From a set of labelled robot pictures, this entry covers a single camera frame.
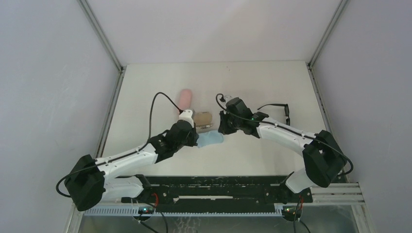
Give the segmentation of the map print glasses case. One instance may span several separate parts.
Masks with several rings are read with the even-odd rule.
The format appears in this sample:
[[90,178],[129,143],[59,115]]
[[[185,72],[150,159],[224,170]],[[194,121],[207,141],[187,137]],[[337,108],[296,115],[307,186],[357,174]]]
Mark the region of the map print glasses case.
[[213,126],[213,116],[210,112],[197,112],[193,120],[196,130],[206,130]]

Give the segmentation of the light blue cleaning cloth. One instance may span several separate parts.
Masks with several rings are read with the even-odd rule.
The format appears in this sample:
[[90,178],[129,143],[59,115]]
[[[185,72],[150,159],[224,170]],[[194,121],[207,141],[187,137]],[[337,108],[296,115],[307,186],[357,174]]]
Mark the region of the light blue cleaning cloth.
[[197,147],[202,148],[209,145],[223,143],[223,135],[217,130],[208,131],[198,134]]

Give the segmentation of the pink glasses case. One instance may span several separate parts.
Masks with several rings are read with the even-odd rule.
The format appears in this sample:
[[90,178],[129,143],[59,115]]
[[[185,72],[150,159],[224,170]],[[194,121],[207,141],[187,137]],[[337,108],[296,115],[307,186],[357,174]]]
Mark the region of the pink glasses case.
[[192,91],[190,89],[183,89],[180,92],[178,107],[181,110],[186,110],[190,108],[192,100]]

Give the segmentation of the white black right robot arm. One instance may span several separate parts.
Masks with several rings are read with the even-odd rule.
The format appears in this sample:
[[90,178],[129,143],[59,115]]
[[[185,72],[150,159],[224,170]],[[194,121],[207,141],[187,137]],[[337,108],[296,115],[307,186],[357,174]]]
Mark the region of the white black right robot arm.
[[[313,186],[326,188],[335,178],[353,171],[353,162],[330,132],[306,132],[290,126],[289,120],[281,123],[266,113],[253,113],[238,97],[219,93],[215,100],[221,108],[218,129],[221,134],[242,131],[245,135],[274,141],[303,158],[304,167],[289,174],[280,185],[287,194],[297,194]],[[346,165],[350,166],[348,172],[343,171]]]

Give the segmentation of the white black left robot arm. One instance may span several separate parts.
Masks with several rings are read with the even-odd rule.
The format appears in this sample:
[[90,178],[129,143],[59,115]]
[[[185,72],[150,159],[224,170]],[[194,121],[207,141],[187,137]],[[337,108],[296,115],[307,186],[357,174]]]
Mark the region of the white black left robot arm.
[[195,124],[179,120],[169,130],[125,153],[99,159],[82,156],[63,182],[78,211],[88,210],[102,200],[135,198],[143,191],[143,182],[137,175],[126,177],[126,172],[169,159],[184,146],[196,146],[197,139]]

